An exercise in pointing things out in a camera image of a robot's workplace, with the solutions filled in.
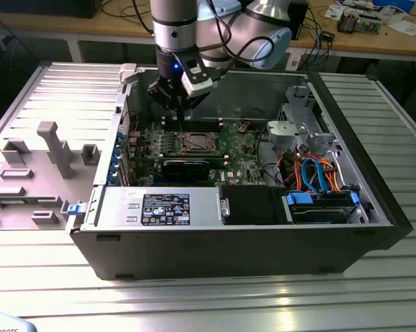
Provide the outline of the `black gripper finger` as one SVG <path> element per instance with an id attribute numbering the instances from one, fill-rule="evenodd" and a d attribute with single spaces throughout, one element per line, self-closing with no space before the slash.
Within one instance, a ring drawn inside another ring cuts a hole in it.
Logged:
<path id="1" fill-rule="evenodd" d="M 185 112 L 195 109 L 209 94 L 205 93 L 196 97 L 191 97 L 185 90 L 180 93 L 180 119 L 184 120 Z"/>
<path id="2" fill-rule="evenodd" d="M 183 92 L 177 80 L 156 79 L 150 83 L 148 94 L 164 109 L 175 111 L 178 120 L 183 119 Z"/>

